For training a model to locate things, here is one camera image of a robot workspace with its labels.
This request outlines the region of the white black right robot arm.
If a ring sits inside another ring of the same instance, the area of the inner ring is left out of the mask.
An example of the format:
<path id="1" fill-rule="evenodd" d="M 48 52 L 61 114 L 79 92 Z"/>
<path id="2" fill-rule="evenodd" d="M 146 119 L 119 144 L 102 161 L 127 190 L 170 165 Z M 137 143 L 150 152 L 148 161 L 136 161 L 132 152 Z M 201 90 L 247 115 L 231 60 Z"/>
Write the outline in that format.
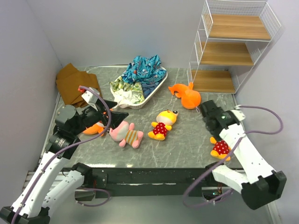
<path id="1" fill-rule="evenodd" d="M 209 165 L 212 170 L 204 176 L 210 186 L 220 182 L 239 192 L 246 205 L 256 210 L 281 197 L 287 178 L 260 155 L 248 138 L 241 125 L 245 119 L 241 108 L 236 106 L 233 110 L 224 111 L 213 100 L 200 104 L 207 130 L 216 141 L 227 143 L 244 170 L 241 174 L 223 163 L 212 164 Z"/>

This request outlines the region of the pink pig plush striped shirt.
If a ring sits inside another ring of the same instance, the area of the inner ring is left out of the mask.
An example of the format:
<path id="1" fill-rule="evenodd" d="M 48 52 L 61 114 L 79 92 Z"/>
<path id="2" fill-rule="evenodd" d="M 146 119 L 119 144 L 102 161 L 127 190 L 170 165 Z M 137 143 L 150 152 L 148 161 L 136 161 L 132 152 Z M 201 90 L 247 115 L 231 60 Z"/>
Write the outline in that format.
<path id="1" fill-rule="evenodd" d="M 144 133 L 135 130 L 134 123 L 129 124 L 123 121 L 115 129 L 110 128 L 109 135 L 114 141 L 119 142 L 120 147 L 125 147 L 129 144 L 132 148 L 136 149 L 140 146 Z"/>

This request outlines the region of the orange fox plush toy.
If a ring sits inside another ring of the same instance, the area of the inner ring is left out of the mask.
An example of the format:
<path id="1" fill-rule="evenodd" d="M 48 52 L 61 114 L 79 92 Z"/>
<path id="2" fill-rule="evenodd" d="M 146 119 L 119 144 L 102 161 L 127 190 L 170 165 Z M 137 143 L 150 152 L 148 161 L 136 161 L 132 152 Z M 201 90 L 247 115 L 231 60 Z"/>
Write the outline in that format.
<path id="1" fill-rule="evenodd" d="M 83 134 L 85 135 L 95 135 L 99 134 L 104 130 L 105 126 L 101 122 L 97 122 L 93 126 L 87 128 L 83 131 Z"/>

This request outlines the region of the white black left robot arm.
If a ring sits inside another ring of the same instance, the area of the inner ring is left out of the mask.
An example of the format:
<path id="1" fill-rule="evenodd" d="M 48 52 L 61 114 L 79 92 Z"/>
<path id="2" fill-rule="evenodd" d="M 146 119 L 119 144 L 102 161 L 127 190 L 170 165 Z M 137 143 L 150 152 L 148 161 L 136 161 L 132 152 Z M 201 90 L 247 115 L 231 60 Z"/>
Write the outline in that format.
<path id="1" fill-rule="evenodd" d="M 65 105 L 57 115 L 53 135 L 49 138 L 39 167 L 18 199 L 3 207 L 0 217 L 8 224 L 47 224 L 54 209 L 79 187 L 92 190 L 93 169 L 83 163 L 73 165 L 64 179 L 52 187 L 59 172 L 82 144 L 78 135 L 98 121 L 104 131 L 115 128 L 129 115 L 113 112 L 114 101 L 97 99 L 81 113 L 72 105 Z"/>

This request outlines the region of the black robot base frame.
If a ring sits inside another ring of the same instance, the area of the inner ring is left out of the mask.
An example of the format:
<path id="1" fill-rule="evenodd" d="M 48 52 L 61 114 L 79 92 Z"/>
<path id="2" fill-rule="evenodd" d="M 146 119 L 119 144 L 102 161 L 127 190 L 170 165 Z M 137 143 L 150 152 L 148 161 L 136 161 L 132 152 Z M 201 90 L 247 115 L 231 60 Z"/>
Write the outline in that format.
<path id="1" fill-rule="evenodd" d="M 80 201 L 112 197 L 178 196 L 207 168 L 91 168 L 82 187 L 75 190 Z"/>

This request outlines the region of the yellow plush red dotted dress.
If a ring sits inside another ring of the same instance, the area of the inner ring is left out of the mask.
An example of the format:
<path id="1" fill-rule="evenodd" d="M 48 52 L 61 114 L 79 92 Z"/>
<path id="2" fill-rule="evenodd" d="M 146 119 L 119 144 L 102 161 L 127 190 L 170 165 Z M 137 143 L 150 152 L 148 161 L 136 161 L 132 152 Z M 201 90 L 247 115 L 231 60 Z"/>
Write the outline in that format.
<path id="1" fill-rule="evenodd" d="M 148 132 L 148 136 L 155 140 L 165 140 L 167 133 L 177 121 L 178 111 L 164 110 L 160 112 L 156 121 L 151 123 L 153 130 Z"/>

